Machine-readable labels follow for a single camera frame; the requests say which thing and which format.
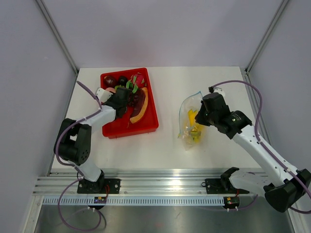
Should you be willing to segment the yellow banana bunch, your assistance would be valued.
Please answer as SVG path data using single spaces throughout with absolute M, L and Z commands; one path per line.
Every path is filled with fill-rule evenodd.
M 186 118 L 184 139 L 190 145 L 199 143 L 204 136 L 205 127 L 196 122 L 197 114 L 198 110 L 190 109 Z

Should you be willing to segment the clear zip top bag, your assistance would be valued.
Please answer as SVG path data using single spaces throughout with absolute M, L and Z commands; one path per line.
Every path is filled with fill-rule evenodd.
M 184 150 L 202 143 L 206 135 L 206 127 L 196 122 L 195 117 L 201 108 L 203 95 L 201 91 L 183 100 L 179 109 L 179 134 Z

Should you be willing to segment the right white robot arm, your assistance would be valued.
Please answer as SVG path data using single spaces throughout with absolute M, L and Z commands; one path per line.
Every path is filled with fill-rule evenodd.
M 225 192 L 242 189 L 265 197 L 278 212 L 284 213 L 305 194 L 309 194 L 311 173 L 286 162 L 258 134 L 252 121 L 241 111 L 230 111 L 217 92 L 205 95 L 195 117 L 197 123 L 214 126 L 220 133 L 241 146 L 264 170 L 267 178 L 232 167 L 220 177 Z

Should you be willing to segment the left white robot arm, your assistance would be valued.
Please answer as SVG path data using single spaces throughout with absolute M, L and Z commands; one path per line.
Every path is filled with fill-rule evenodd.
M 100 178 L 103 171 L 89 158 L 92 134 L 111 123 L 127 111 L 131 90 L 119 87 L 105 102 L 100 101 L 99 110 L 80 120 L 66 118 L 62 121 L 54 153 L 59 163 L 74 167 L 94 193 L 104 190 L 105 181 Z

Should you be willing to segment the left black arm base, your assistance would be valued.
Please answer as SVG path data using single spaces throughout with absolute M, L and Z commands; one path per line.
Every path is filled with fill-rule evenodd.
M 121 179 L 104 178 L 97 182 L 88 180 L 79 181 L 78 194 L 118 194 L 120 192 Z

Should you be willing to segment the pink peach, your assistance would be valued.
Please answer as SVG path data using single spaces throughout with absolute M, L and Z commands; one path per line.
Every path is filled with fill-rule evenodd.
M 112 87 L 108 87 L 105 90 L 108 91 L 108 92 L 111 92 L 111 93 L 116 93 L 116 89 L 112 88 Z

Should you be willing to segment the green star fruit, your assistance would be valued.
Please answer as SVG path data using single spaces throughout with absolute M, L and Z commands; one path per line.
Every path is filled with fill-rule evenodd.
M 115 90 L 117 90 L 118 88 L 124 88 L 124 86 L 123 86 L 123 85 L 117 85 L 117 86 L 115 86 Z

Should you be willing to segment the dark grapes bunch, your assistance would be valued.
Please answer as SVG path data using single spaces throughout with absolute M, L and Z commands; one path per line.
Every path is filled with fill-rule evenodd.
M 129 97 L 128 106 L 135 107 L 140 100 L 140 93 L 137 91 L 136 93 L 131 93 Z

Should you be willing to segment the red plastic tray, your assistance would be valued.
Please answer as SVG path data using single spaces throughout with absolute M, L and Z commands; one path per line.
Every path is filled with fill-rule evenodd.
M 119 118 L 103 126 L 103 136 L 109 139 L 133 136 L 142 133 L 151 133 L 156 131 L 156 129 L 159 127 L 151 82 L 146 68 L 136 68 L 130 70 L 103 73 L 100 75 L 101 88 L 108 88 L 104 84 L 104 77 L 107 75 L 113 76 L 117 81 L 119 80 L 119 76 L 125 76 L 128 80 L 130 80 L 131 76 L 138 72 L 144 75 L 145 81 L 147 82 L 146 88 L 148 89 L 148 106 L 146 112 L 143 118 L 138 123 L 130 124 L 130 127 L 127 128 L 130 115 L 133 111 L 132 107 L 127 106 L 127 112 L 123 115 L 122 118 Z

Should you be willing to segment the right small circuit board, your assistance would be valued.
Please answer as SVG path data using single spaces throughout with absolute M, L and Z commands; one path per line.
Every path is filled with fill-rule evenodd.
M 236 196 L 236 197 L 224 197 L 224 204 L 225 205 L 239 206 L 240 198 L 238 196 Z

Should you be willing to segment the small circuit board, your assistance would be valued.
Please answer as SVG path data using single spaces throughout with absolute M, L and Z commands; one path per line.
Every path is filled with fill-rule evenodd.
M 224 197 L 224 204 L 225 205 L 239 206 L 240 198 L 238 196 L 236 196 L 236 197 Z
M 95 204 L 106 204 L 107 197 L 94 197 Z

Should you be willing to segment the left small circuit board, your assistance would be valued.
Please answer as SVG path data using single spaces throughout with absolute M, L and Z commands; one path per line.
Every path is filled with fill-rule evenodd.
M 107 197 L 94 197 L 95 204 L 106 204 Z

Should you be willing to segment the left aluminium frame post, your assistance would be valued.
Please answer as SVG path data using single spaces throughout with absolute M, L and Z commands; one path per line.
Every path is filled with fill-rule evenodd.
M 79 68 L 76 65 L 70 51 L 68 50 L 68 47 L 66 46 L 45 2 L 43 0 L 35 0 L 35 3 L 37 4 L 40 12 L 42 13 L 48 27 L 50 28 L 56 42 L 58 43 L 60 49 L 62 50 L 66 60 L 68 61 L 73 73 L 75 74 L 75 77 L 78 77 L 79 74 Z

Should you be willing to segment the aluminium frame post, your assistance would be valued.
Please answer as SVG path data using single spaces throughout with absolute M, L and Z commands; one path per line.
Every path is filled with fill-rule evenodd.
M 56 42 L 58 43 L 60 49 L 62 50 L 66 60 L 68 61 L 73 73 L 75 74 L 75 77 L 78 77 L 79 74 L 79 68 L 76 65 L 70 51 L 68 50 L 68 47 L 66 46 L 45 2 L 43 0 L 35 0 L 35 3 L 37 4 L 40 12 L 42 13 L 48 27 L 50 28 Z
M 259 59 L 260 55 L 262 54 L 266 44 L 268 43 L 270 37 L 272 36 L 274 30 L 276 29 L 281 17 L 285 13 L 289 3 L 291 0 L 282 0 L 280 5 L 278 6 L 276 12 L 274 13 L 267 29 L 265 30 L 259 44 L 257 45 L 255 52 L 253 53 L 250 61 L 248 62 L 246 68 L 245 68 L 245 73 L 247 75 L 250 74 L 252 68 L 256 64 L 257 60 Z

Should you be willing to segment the right aluminium frame post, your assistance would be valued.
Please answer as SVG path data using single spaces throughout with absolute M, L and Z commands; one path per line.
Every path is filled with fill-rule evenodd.
M 255 52 L 253 53 L 250 61 L 248 62 L 246 68 L 245 68 L 245 73 L 247 75 L 250 74 L 252 68 L 256 64 L 257 60 L 259 59 L 260 55 L 262 54 L 266 44 L 268 43 L 270 37 L 272 36 L 274 30 L 276 29 L 281 17 L 285 13 L 289 3 L 291 0 L 282 0 L 280 5 L 278 6 L 276 12 L 274 13 L 267 29 L 265 30 L 259 44 L 257 45 Z

